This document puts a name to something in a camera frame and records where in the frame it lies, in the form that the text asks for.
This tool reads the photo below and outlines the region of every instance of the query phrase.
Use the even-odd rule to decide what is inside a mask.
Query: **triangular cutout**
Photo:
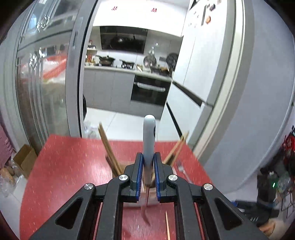
[[[72,229],[77,218],[83,198],[77,198],[65,211],[58,217],[56,224],[66,229]]]
[[[242,220],[220,198],[215,198],[214,201],[226,230],[242,224]]]

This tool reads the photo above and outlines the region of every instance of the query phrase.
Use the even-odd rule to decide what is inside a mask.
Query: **ceiling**
[[[189,7],[189,0],[156,0],[156,1],[177,5],[185,9],[188,9]]]

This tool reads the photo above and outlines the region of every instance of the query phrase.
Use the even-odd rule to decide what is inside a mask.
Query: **white handle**
[[[156,86],[152,86],[152,85],[148,85],[148,84],[144,84],[140,82],[134,82],[133,84],[136,84],[138,87],[146,89],[146,90],[153,90],[153,91],[162,92],[162,93],[166,91],[164,87],[156,87]]]
[[[150,185],[153,173],[153,157],[155,145],[156,119],[153,115],[145,116],[143,120],[143,158],[144,182]]]

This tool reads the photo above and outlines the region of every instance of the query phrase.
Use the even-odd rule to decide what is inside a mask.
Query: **oven handle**
[[[152,85],[148,85],[148,84],[144,84],[144,83],[140,83],[140,82],[134,82],[133,84],[137,85],[140,88],[146,89],[146,90],[152,90],[152,91],[157,91],[157,92],[165,92],[166,88],[164,87],[156,87],[156,86],[152,86]]]

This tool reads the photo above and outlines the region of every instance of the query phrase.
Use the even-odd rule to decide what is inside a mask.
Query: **red tabletop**
[[[142,151],[142,142],[110,141],[118,161],[135,161]],[[156,142],[155,151],[164,159],[175,142]],[[51,217],[85,183],[101,185],[112,178],[105,160],[106,151],[101,140],[51,135],[41,150],[28,179],[20,210],[20,238],[29,237]],[[188,146],[179,154],[184,169],[194,184],[210,182],[204,169]],[[185,176],[176,169],[177,175]],[[171,240],[175,239],[174,208],[172,203],[147,208],[148,226],[139,208],[124,208],[122,239],[167,239],[165,211],[167,211]]]

